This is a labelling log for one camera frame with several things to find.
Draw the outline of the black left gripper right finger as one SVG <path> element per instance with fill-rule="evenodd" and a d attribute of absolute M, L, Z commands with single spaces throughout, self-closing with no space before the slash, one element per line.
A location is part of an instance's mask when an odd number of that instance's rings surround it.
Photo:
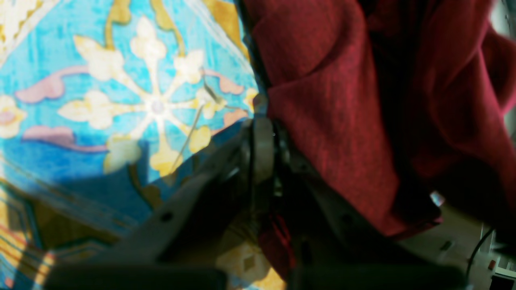
<path fill-rule="evenodd" d="M 286 248 L 288 290 L 464 290 L 457 268 L 385 238 L 321 178 L 278 123 L 254 120 L 254 212 Z"/>

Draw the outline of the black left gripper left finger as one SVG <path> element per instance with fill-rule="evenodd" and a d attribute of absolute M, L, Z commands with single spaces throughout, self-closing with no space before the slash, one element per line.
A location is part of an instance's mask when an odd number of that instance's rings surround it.
<path fill-rule="evenodd" d="M 192 262 L 249 204 L 254 121 L 218 147 L 133 233 L 88 262 L 55 266 L 46 290 L 224 290 L 227 274 Z"/>

